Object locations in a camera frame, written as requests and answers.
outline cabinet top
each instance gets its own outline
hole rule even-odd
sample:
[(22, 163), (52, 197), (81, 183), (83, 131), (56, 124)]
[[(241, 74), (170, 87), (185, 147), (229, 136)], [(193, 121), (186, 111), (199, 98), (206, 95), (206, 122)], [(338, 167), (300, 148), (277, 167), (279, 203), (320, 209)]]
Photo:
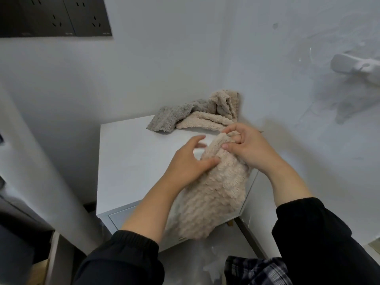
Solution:
[[(218, 132), (200, 128), (156, 133), (146, 129), (153, 116), (100, 127), (97, 215), (139, 202), (161, 178), (174, 153), (192, 136), (205, 134), (207, 145)], [(195, 149), (200, 158), (203, 149)]]

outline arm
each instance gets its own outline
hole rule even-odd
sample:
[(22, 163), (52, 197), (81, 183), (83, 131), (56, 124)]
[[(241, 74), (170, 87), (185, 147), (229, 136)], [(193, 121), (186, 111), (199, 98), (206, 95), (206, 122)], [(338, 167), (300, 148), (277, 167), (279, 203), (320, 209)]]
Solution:
[(84, 284), (162, 284), (164, 269), (157, 259), (170, 208), (178, 193), (219, 163), (218, 158), (198, 161), (194, 148), (205, 136), (191, 138), (174, 155), (162, 178), (125, 221), (121, 230), (82, 262), (74, 279)]
[(293, 284), (380, 284), (380, 266), (261, 133), (239, 123), (224, 132), (235, 130), (236, 143), (222, 147), (268, 176), (278, 216), (272, 235)]

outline white pillar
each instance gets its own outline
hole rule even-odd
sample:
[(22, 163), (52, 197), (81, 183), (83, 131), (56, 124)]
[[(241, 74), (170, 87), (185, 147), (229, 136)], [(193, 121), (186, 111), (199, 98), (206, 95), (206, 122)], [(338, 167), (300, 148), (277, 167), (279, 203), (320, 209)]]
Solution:
[(41, 218), (89, 254), (102, 242), (95, 221), (50, 162), (1, 84), (0, 134), (4, 138), (0, 176)]

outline plaid pants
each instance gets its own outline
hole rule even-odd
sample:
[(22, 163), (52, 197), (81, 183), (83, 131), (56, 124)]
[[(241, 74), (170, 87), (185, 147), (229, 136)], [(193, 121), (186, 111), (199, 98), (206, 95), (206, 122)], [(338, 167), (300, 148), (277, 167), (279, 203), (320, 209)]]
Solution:
[(228, 256), (224, 275), (228, 285), (292, 285), (282, 258), (247, 259)]

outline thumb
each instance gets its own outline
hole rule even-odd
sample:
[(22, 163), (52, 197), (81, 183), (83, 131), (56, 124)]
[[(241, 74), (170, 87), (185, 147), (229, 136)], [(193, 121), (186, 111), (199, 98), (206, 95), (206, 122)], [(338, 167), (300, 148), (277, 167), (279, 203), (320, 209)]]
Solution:
[(220, 159), (215, 157), (215, 158), (200, 160), (198, 162), (199, 162), (199, 166), (202, 169), (202, 171), (205, 172), (211, 168), (214, 168), (217, 164), (219, 164)]
[(239, 144), (224, 143), (221, 147), (232, 154), (240, 155), (241, 149)]

